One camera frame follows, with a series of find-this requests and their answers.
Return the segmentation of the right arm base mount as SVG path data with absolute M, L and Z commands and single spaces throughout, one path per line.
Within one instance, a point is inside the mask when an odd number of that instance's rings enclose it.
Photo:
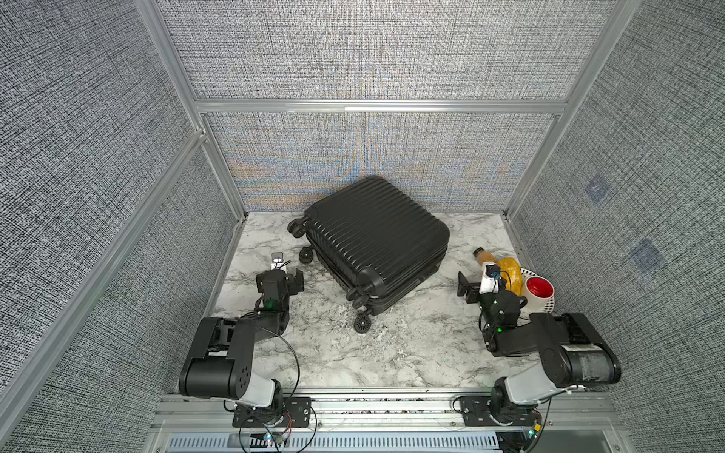
M 488 396 L 457 396 L 452 407 L 468 428 L 531 428 L 543 421 L 543 416 L 534 407 L 517 406 L 507 401 L 491 402 Z

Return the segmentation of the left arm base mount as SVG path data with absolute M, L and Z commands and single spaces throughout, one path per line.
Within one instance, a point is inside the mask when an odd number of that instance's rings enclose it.
M 294 396 L 289 402 L 280 400 L 271 407 L 251 408 L 237 406 L 234 411 L 234 428 L 308 428 L 312 415 L 311 398 Z

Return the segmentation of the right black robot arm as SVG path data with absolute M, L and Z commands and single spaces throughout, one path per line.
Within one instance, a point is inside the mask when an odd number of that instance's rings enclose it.
M 500 426 L 511 426 L 559 394 L 587 386 L 618 383 L 619 359 L 581 313 L 532 313 L 518 322 L 528 300 L 508 290 L 482 293 L 481 286 L 458 274 L 457 296 L 480 308 L 478 326 L 488 352 L 518 357 L 536 352 L 539 361 L 491 389 L 485 413 Z

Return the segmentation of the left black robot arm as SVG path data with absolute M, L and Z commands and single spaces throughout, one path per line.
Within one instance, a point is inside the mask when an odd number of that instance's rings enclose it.
M 304 274 L 271 269 L 256 277 L 260 298 L 237 318 L 205 317 L 179 375 L 179 392 L 193 398 L 233 401 L 253 410 L 281 413 L 284 396 L 275 379 L 253 371 L 255 345 L 281 339 L 290 318 L 290 301 L 304 291 Z

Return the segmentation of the black hard-shell suitcase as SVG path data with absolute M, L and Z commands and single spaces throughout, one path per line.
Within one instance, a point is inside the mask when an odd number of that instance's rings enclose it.
M 379 176 L 313 203 L 287 230 L 309 242 L 300 261 L 319 260 L 345 290 L 360 334 L 439 270 L 450 238 L 442 220 Z

